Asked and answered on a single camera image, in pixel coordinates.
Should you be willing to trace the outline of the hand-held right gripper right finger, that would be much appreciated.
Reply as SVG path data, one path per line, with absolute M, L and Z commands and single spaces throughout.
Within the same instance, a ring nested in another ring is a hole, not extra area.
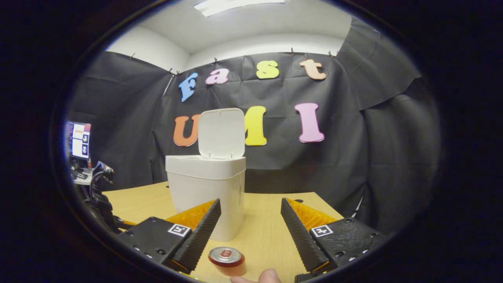
M 346 265 L 387 239 L 354 217 L 336 220 L 289 198 L 282 198 L 281 215 L 309 274 Z

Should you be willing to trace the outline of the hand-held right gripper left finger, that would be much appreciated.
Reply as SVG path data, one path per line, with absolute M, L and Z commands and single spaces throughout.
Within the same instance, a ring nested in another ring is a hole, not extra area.
M 159 265 L 190 274 L 221 215 L 220 199 L 207 201 L 166 220 L 149 217 L 118 234 L 124 245 Z

